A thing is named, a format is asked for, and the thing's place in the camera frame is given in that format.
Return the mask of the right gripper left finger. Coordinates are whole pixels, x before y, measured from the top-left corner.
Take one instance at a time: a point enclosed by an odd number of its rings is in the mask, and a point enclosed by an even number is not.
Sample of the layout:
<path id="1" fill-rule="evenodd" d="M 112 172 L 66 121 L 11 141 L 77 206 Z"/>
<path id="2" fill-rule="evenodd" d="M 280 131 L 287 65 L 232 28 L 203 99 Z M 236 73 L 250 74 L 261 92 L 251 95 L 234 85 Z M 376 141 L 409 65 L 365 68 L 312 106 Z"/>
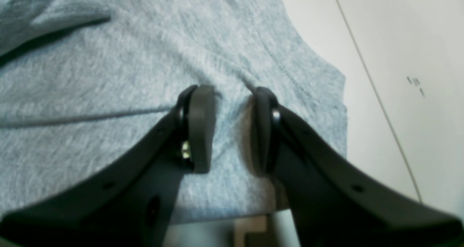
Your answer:
<path id="1" fill-rule="evenodd" d="M 38 204 L 8 213 L 1 237 L 23 247 L 159 247 L 181 180 L 210 171 L 214 87 L 192 85 L 114 163 Z"/>

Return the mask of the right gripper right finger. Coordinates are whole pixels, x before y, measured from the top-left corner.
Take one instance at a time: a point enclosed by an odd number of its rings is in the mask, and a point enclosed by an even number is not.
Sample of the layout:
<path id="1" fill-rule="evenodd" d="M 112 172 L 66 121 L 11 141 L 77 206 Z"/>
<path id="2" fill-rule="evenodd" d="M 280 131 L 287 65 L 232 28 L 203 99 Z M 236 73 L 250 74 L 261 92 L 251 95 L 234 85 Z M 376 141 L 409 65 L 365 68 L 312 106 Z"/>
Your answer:
<path id="1" fill-rule="evenodd" d="M 283 186 L 302 247 L 458 247 L 458 217 L 407 198 L 349 163 L 274 93 L 253 93 L 259 176 Z"/>

